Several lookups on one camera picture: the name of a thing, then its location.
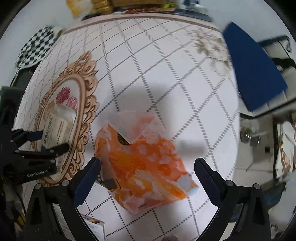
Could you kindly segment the floral fabric pile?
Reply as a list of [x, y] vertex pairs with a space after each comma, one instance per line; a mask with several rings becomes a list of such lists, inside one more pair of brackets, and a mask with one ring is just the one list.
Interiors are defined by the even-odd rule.
[[289, 121], [276, 125], [278, 147], [275, 152], [275, 178], [292, 173], [295, 169], [295, 125]]

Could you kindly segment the metal dumbbell on floor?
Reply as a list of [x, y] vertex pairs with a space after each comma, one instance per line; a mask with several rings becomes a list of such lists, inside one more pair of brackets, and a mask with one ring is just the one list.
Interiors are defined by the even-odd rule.
[[261, 137], [252, 129], [242, 127], [240, 129], [240, 140], [244, 144], [249, 144], [251, 147], [257, 147], [260, 144]]

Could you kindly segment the white medicine box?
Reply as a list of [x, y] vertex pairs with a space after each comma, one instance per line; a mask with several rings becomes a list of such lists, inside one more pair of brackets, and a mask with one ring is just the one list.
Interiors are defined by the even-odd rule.
[[58, 146], [69, 141], [76, 118], [71, 108], [60, 108], [49, 113], [45, 122], [41, 145], [45, 149]]

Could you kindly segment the golden wrapped package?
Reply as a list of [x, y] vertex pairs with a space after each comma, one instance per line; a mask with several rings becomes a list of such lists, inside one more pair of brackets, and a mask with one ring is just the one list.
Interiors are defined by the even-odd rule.
[[101, 15], [109, 15], [113, 13], [113, 7], [109, 0], [92, 0], [94, 11]]

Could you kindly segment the orange white plush bag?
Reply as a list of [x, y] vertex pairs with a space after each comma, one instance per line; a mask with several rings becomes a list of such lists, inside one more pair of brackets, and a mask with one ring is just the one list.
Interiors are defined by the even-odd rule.
[[66, 5], [74, 19], [86, 16], [93, 11], [92, 0], [66, 0]]

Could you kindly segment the white box at bottom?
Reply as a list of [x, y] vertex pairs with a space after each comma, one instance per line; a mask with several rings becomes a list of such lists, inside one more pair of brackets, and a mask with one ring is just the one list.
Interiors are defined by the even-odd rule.
[[103, 221], [97, 220], [95, 218], [91, 218], [84, 214], [81, 214], [84, 221], [92, 231], [92, 233], [96, 236], [96, 238], [100, 241], [106, 241], [105, 235], [105, 223]]

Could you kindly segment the orange floral snack bag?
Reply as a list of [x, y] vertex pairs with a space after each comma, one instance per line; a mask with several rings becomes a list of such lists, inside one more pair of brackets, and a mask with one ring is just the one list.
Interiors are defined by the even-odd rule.
[[154, 113], [107, 113], [96, 135], [99, 183], [131, 214], [183, 200], [198, 190]]

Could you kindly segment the checkered black white cloth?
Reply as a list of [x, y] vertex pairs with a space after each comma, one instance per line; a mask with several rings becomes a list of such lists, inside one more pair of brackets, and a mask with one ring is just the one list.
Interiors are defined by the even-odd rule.
[[54, 27], [45, 26], [24, 44], [22, 47], [17, 61], [17, 70], [26, 69], [39, 63], [49, 51], [49, 49], [56, 42], [56, 34]]

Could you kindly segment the cardboard box with papers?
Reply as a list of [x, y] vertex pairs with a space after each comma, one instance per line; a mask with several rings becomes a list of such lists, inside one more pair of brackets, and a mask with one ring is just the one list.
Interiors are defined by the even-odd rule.
[[111, 3], [115, 10], [127, 13], [175, 11], [178, 7], [174, 1], [159, 0], [113, 0]]

